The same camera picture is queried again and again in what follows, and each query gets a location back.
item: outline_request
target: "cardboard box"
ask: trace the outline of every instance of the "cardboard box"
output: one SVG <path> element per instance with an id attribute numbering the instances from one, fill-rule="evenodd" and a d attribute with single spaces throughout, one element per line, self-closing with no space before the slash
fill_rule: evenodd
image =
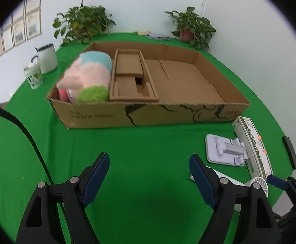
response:
<path id="1" fill-rule="evenodd" d="M 68 129 L 228 122 L 249 106 L 244 95 L 198 51 L 136 42 L 94 42 L 86 51 L 105 52 L 116 66 L 116 50 L 124 49 L 135 50 L 136 54 L 141 51 L 152 80 L 150 91 L 158 101 L 71 104 L 59 100 L 54 85 L 47 100 Z"/>
<path id="2" fill-rule="evenodd" d="M 158 102 L 156 88 L 140 50 L 116 50 L 110 101 Z"/>
<path id="3" fill-rule="evenodd" d="M 245 144 L 248 157 L 246 164 L 250 177 L 260 176 L 266 180 L 270 174 L 273 174 L 273 171 L 262 138 L 252 120 L 239 116 L 232 126 L 236 136 Z"/>

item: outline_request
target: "green plush patch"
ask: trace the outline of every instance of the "green plush patch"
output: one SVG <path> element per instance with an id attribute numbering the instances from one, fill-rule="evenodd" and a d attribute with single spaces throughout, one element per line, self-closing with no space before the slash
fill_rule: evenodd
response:
<path id="1" fill-rule="evenodd" d="M 105 102 L 108 101 L 109 90 L 104 86 L 90 86 L 83 89 L 79 96 L 79 103 L 89 103 L 89 102 Z"/>

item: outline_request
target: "plush toy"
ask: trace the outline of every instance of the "plush toy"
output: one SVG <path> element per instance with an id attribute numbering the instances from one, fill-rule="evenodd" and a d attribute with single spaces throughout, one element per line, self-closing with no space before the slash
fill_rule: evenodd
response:
<path id="1" fill-rule="evenodd" d="M 86 51 L 65 71 L 56 86 L 60 100 L 71 103 L 103 102 L 109 98 L 112 72 L 110 56 L 100 51 Z"/>

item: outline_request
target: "plush toy ear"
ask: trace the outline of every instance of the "plush toy ear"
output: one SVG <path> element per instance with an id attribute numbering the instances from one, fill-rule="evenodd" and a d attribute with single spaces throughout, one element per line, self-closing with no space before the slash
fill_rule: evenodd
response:
<path id="1" fill-rule="evenodd" d="M 78 76 L 66 76 L 60 79 L 57 82 L 58 89 L 81 89 L 83 87 L 83 83 Z"/>

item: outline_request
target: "black remote control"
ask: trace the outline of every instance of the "black remote control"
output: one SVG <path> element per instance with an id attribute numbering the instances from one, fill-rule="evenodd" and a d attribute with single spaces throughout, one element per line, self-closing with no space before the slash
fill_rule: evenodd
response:
<path id="1" fill-rule="evenodd" d="M 289 137 L 282 137 L 282 141 L 289 155 L 291 166 L 296 170 L 296 153 Z"/>

